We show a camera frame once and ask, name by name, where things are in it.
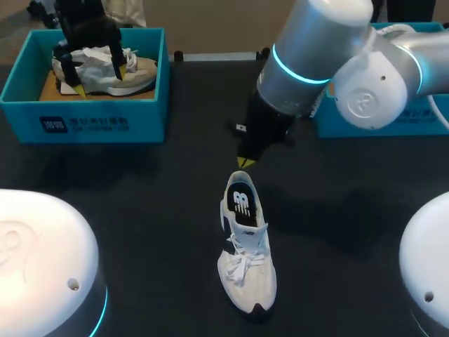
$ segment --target cable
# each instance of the cable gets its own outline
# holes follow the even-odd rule
[[[380,35],[385,35],[385,34],[389,34],[392,32],[415,33],[416,31],[409,25],[397,24],[397,25],[391,25],[391,26],[382,28],[382,29],[378,30],[377,32]],[[430,108],[432,109],[432,112],[435,114],[436,118],[438,118],[440,123],[442,123],[443,126],[449,130],[449,121],[443,116],[443,113],[436,106],[434,97],[432,95],[428,95],[427,101],[429,102]]]

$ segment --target black table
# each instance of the black table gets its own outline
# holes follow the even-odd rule
[[[274,314],[249,324],[228,304],[219,205],[237,140],[224,123],[243,118],[261,67],[173,65],[163,145],[23,147],[2,117],[0,187],[55,195],[86,217],[115,336],[419,336],[398,248],[414,212],[449,190],[445,137],[319,140],[300,123],[296,148],[249,169],[269,222]]]

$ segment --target shoe tongue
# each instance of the shoe tongue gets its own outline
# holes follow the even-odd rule
[[[250,227],[233,222],[234,235],[236,240],[248,251],[258,248],[260,240],[263,238],[267,225],[263,227]]]

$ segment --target cardboard box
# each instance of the cardboard box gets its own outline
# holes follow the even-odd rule
[[[64,36],[57,29],[29,33],[0,95],[0,105],[21,143],[163,141],[170,72],[164,30],[131,28],[121,33],[124,48],[158,61],[153,98],[39,101],[50,83],[52,49]]]

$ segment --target shoe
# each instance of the shoe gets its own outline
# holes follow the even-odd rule
[[[225,234],[218,274],[232,303],[246,314],[262,315],[276,297],[276,271],[262,206],[250,176],[229,178],[220,216]]]
[[[123,54],[127,64],[125,77],[121,81],[116,78],[108,46],[73,51],[72,60],[84,91],[90,94],[130,96],[154,89],[157,75],[156,61],[138,58],[129,48],[123,49]],[[75,90],[65,83],[61,62],[55,58],[53,58],[53,71],[61,82],[60,93],[76,95]]]

